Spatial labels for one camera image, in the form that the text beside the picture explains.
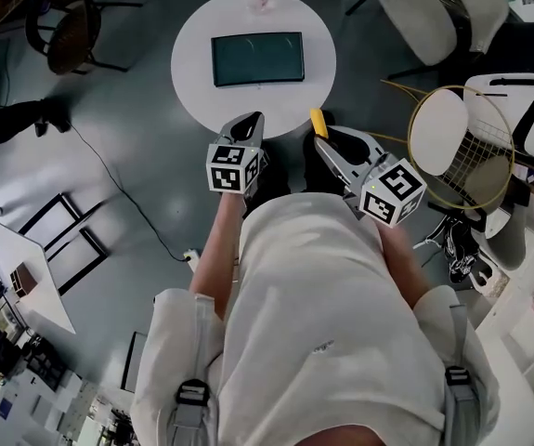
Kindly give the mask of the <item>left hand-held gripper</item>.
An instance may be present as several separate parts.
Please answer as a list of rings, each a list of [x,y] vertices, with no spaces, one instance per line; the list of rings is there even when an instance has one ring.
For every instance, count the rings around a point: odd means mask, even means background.
[[[260,111],[246,112],[224,124],[206,156],[210,191],[246,195],[252,189],[265,166],[264,125]]]

